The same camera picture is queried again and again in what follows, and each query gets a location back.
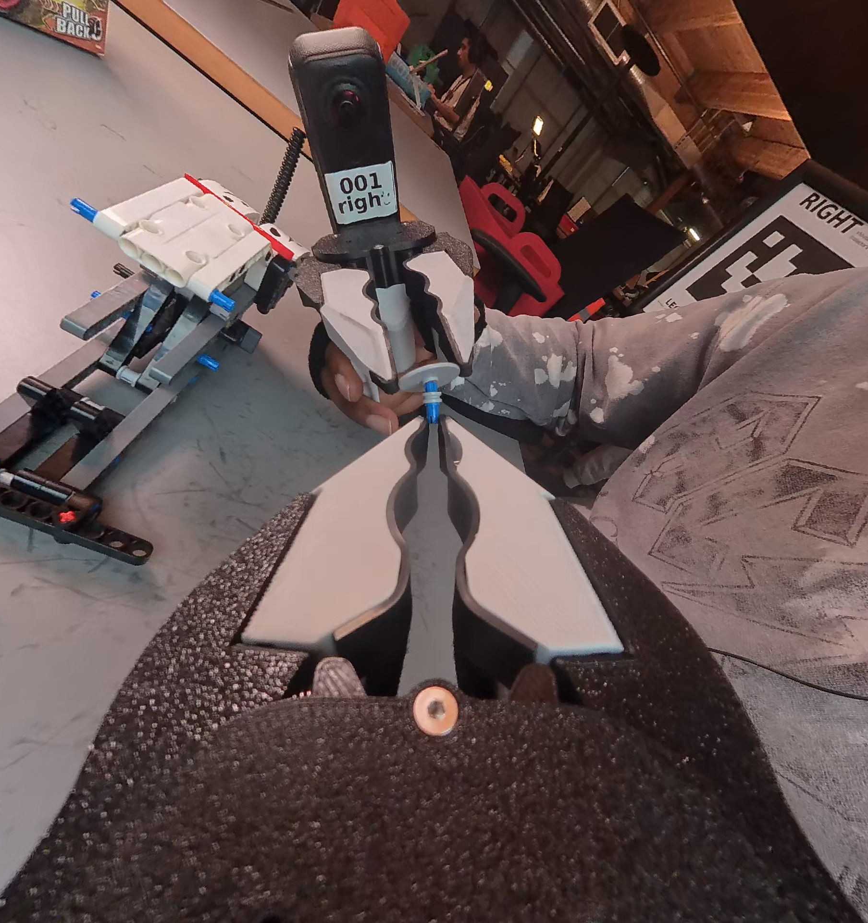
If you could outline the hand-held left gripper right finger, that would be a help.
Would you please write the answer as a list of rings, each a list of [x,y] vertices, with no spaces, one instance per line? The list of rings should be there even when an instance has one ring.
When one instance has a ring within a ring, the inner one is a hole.
[[[454,420],[441,421],[441,470],[462,542],[452,632],[463,692],[495,696],[531,663],[621,656],[553,495]]]

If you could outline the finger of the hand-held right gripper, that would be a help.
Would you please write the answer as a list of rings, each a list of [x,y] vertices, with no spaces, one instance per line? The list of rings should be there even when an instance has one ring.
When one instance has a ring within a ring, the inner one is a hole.
[[[365,270],[322,275],[324,327],[359,373],[365,393],[398,390],[405,372],[405,284],[372,285]]]
[[[475,342],[474,283],[444,251],[405,261],[405,287],[413,321],[428,352],[472,371]]]

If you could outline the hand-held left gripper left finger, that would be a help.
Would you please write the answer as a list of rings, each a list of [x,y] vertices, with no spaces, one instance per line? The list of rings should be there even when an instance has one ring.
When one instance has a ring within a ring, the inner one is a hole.
[[[344,657],[370,696],[396,695],[412,620],[404,531],[423,468],[414,420],[312,491],[241,640]]]

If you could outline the grey round toy disc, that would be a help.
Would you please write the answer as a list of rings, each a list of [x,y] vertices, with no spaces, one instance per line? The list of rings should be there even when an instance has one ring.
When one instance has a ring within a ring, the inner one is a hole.
[[[461,369],[456,363],[431,362],[418,364],[399,377],[399,389],[403,392],[423,393],[428,382],[434,382],[437,389],[444,389],[460,376]]]

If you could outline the white black toy truck chassis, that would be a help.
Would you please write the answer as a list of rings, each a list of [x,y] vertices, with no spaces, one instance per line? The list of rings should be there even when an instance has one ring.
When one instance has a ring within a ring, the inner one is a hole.
[[[63,317],[82,346],[0,403],[0,518],[140,566],[152,544],[102,522],[99,483],[222,343],[253,352],[244,315],[269,313],[306,253],[276,223],[305,144],[294,129],[257,213],[214,180],[174,179],[102,211],[71,209],[135,270]]]

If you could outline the person's right forearm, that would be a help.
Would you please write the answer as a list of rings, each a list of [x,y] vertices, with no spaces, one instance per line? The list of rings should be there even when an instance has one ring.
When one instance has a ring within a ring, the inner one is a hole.
[[[495,427],[525,422],[634,447],[786,305],[767,284],[668,314],[589,322],[486,309],[473,370],[449,395]]]

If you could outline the grey desk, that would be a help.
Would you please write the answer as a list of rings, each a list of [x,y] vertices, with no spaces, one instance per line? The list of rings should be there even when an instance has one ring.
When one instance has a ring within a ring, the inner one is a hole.
[[[116,244],[70,208],[188,172],[262,208],[284,140],[114,7],[103,58],[0,17],[0,401],[80,341],[60,319],[116,283]],[[153,543],[134,567],[0,518],[0,892],[55,819],[121,681],[185,595],[378,438],[314,392],[314,315],[289,293],[254,353],[169,405],[101,488]]]

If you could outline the person's right hand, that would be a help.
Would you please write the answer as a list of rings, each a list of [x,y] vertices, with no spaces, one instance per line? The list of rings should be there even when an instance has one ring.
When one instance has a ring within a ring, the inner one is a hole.
[[[330,401],[353,422],[385,437],[394,433],[409,416],[423,406],[423,396],[415,392],[380,392],[373,400],[364,392],[363,381],[349,358],[330,343],[321,372],[322,386]]]

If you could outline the red chair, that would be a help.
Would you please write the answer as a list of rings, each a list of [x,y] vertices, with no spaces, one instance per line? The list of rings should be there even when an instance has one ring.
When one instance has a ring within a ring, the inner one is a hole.
[[[479,187],[470,176],[459,193],[480,264],[476,297],[512,317],[548,317],[563,295],[562,270],[546,242],[522,229],[520,200],[497,183]]]

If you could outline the orange crate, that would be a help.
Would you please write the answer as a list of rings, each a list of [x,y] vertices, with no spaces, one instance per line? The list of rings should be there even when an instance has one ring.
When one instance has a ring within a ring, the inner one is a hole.
[[[382,34],[389,24],[390,3],[387,1],[340,1],[333,23],[336,28],[360,27],[372,34]]]

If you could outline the wood-edged grey table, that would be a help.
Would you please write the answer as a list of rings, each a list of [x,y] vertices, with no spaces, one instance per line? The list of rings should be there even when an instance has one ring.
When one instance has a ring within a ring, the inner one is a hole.
[[[118,1],[117,6],[284,140],[302,127],[288,73],[291,42],[316,29],[291,2]],[[417,218],[472,244],[447,155],[426,116],[386,81],[397,187],[405,219]]]

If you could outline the printed toy truck box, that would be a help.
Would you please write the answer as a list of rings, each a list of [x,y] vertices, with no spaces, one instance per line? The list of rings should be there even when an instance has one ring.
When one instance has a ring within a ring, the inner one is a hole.
[[[104,56],[107,1],[0,1],[0,17]]]

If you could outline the framed marker tag sign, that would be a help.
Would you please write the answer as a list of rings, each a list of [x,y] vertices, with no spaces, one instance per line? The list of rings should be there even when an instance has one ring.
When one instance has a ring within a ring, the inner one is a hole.
[[[868,268],[868,192],[809,160],[631,308],[676,310],[796,274]]]

